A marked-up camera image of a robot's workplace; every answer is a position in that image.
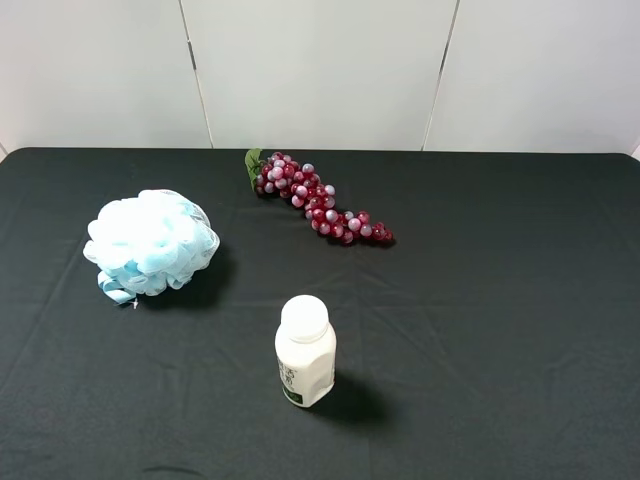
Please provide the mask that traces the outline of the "blue white bath loofah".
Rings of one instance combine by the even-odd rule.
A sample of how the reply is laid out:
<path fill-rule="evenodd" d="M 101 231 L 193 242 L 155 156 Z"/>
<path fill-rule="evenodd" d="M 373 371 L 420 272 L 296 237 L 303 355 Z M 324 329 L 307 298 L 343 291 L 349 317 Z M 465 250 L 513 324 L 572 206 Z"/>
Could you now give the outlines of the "blue white bath loofah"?
<path fill-rule="evenodd" d="M 83 255 L 99 268 L 101 291 L 118 305 L 181 289 L 220 246 L 204 210 L 166 189 L 109 202 L 87 232 Z"/>

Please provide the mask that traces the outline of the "red artificial grape bunch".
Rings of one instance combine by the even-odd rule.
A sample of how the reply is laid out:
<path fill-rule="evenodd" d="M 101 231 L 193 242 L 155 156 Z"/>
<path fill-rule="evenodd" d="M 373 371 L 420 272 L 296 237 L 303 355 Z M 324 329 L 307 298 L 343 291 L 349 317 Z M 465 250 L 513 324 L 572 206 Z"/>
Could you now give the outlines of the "red artificial grape bunch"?
<path fill-rule="evenodd" d="M 369 212 L 340 209 L 336 188 L 322 182 L 313 164 L 300 164 L 281 152 L 264 157 L 259 148 L 248 150 L 244 163 L 256 195 L 283 199 L 301 212 L 317 235 L 330 242 L 345 246 L 363 242 L 383 248 L 396 243 L 393 231 L 382 222 L 373 222 Z"/>

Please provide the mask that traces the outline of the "white plastic milk bottle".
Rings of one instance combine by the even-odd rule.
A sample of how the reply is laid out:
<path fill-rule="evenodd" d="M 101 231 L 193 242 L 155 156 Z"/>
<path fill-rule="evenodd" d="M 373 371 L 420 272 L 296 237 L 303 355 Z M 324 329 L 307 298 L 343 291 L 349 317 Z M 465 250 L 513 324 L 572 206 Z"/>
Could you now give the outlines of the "white plastic milk bottle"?
<path fill-rule="evenodd" d="M 322 300 L 298 295 L 282 307 L 275 334 L 282 390 L 301 408 L 310 408 L 335 384 L 337 339 Z"/>

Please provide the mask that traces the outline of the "black tablecloth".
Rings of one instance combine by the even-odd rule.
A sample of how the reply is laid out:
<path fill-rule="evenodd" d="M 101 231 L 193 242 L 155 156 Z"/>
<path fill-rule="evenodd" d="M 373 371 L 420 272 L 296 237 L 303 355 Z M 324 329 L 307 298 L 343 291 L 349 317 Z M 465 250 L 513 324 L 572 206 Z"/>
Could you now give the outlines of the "black tablecloth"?
<path fill-rule="evenodd" d="M 5 479 L 635 479 L 639 164 L 622 154 L 298 151 L 389 249 L 329 243 L 240 150 L 21 149 L 1 165 Z M 116 306 L 82 253 L 167 188 L 221 245 Z M 324 302 L 335 384 L 284 395 L 282 307 Z"/>

